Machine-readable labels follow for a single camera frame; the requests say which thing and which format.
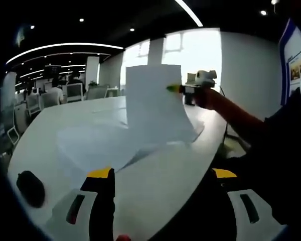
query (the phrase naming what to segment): cable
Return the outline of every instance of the cable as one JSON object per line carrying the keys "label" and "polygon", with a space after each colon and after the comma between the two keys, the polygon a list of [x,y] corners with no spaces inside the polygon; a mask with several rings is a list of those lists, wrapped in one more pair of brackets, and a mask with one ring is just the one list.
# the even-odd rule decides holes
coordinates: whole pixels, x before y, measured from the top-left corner
{"label": "cable", "polygon": [[[220,89],[221,89],[221,91],[222,91],[223,96],[225,97],[224,90],[223,90],[223,88],[222,88],[221,86],[220,86]],[[227,128],[228,128],[228,125],[229,125],[229,123],[226,122],[226,128],[225,128],[225,132],[224,132],[223,143],[225,142],[225,138],[226,138],[226,135],[227,135]]]}

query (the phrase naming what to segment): green tip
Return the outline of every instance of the green tip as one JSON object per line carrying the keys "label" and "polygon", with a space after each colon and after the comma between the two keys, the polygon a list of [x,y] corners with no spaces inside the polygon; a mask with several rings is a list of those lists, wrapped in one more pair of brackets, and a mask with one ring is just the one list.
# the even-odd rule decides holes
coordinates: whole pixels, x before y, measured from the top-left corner
{"label": "green tip", "polygon": [[180,86],[177,84],[172,84],[166,87],[166,89],[170,92],[179,92]]}
{"label": "green tip", "polygon": [[166,89],[170,92],[173,92],[174,91],[174,86],[170,85],[170,86],[167,86]]}

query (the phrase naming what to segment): black ceiling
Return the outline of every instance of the black ceiling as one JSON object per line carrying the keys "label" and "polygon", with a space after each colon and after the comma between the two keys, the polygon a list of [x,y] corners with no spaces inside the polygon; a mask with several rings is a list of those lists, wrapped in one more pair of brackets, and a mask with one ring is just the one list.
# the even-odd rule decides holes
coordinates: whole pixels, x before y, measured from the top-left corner
{"label": "black ceiling", "polygon": [[[204,28],[218,27],[221,31],[255,35],[278,42],[286,19],[273,12],[271,0],[184,0]],[[55,2],[12,4],[10,24],[5,28],[7,44],[4,59],[27,50],[49,44],[85,42],[128,47],[145,39],[162,37],[167,33],[197,28],[189,15],[174,0],[97,1],[82,0],[70,4]],[[267,16],[259,12],[266,10]],[[16,44],[18,31],[24,38]],[[42,69],[47,63],[66,65],[85,64],[87,54],[101,53],[101,62],[123,50],[105,47],[66,46],[35,51],[11,61],[5,71],[18,76]],[[63,55],[49,56],[56,53]]]}

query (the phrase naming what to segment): black computer mouse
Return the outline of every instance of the black computer mouse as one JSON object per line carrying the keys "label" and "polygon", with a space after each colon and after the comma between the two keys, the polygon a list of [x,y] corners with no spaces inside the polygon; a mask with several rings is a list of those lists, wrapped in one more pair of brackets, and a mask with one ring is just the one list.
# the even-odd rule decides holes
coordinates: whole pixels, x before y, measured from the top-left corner
{"label": "black computer mouse", "polygon": [[17,186],[30,206],[39,208],[43,205],[44,185],[31,171],[24,171],[18,175]]}

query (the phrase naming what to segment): oval table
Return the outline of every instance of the oval table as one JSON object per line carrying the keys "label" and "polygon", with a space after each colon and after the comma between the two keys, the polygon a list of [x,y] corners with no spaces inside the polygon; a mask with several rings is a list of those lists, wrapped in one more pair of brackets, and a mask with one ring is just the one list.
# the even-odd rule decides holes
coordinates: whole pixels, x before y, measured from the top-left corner
{"label": "oval table", "polygon": [[[186,106],[191,120],[205,128],[190,145],[159,150],[115,174],[114,237],[128,234],[147,240],[183,207],[207,172],[220,144],[226,122],[212,110]],[[75,125],[125,123],[125,97],[87,100],[44,109],[27,128],[13,153],[8,177],[30,219],[44,225],[52,208],[73,187],[58,169],[56,134]],[[42,208],[32,208],[16,186],[18,174],[33,172],[44,184]]]}

